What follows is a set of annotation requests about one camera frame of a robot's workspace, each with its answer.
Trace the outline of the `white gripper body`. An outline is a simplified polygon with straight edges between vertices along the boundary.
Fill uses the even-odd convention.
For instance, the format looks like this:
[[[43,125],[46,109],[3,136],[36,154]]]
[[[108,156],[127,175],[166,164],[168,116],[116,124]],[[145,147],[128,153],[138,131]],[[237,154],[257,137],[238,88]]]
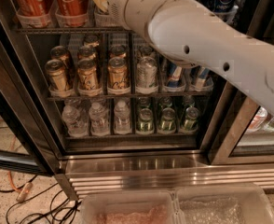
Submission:
[[[109,14],[126,30],[132,30],[154,48],[164,48],[165,39],[154,37],[152,24],[167,0],[107,0]]]

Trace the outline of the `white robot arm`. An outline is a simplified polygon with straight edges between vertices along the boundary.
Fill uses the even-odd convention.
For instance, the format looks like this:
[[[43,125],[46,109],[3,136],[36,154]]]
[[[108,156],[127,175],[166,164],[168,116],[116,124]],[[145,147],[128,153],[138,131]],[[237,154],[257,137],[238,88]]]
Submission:
[[[195,0],[93,0],[182,67],[202,65],[274,116],[274,46],[244,35]]]

